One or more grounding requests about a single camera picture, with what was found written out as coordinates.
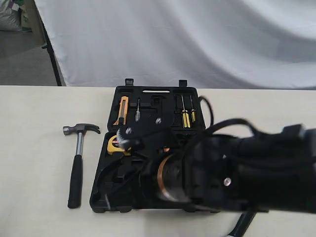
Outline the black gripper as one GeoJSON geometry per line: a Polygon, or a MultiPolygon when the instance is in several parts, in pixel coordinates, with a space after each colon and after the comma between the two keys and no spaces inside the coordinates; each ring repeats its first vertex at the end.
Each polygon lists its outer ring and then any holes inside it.
{"type": "Polygon", "coordinates": [[[142,168],[139,183],[143,196],[146,198],[159,198],[160,192],[157,185],[157,168],[162,158],[171,150],[182,150],[192,161],[194,169],[194,189],[192,197],[198,196],[198,145],[192,144],[195,141],[198,131],[190,130],[173,130],[179,142],[177,147],[167,147],[155,150],[155,154],[147,161],[142,168]]]}

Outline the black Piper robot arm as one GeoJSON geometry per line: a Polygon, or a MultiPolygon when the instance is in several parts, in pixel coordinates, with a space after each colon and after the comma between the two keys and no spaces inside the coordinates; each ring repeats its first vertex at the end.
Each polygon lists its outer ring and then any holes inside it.
{"type": "Polygon", "coordinates": [[[246,138],[205,130],[149,162],[139,182],[153,208],[315,213],[316,132],[299,124],[246,138]]]}

